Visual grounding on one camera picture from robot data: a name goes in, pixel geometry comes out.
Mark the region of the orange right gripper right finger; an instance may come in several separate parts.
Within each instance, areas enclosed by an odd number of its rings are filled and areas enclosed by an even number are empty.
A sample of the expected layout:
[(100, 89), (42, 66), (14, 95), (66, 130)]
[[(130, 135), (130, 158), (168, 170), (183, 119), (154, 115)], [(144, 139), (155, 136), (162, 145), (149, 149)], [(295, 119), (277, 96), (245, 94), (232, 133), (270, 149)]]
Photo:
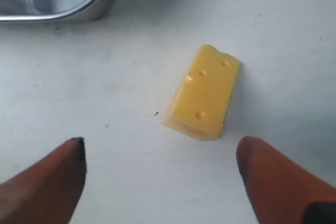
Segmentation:
[(335, 187), (264, 140), (241, 139), (236, 159), (259, 223), (335, 223)]

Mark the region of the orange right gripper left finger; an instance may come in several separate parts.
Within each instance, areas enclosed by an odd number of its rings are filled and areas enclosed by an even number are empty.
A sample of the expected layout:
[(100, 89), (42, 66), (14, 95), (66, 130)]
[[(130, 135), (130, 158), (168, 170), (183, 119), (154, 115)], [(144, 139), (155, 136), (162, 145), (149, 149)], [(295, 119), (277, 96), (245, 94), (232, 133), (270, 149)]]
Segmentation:
[(65, 141), (1, 183), (1, 223), (70, 223), (86, 174), (84, 139)]

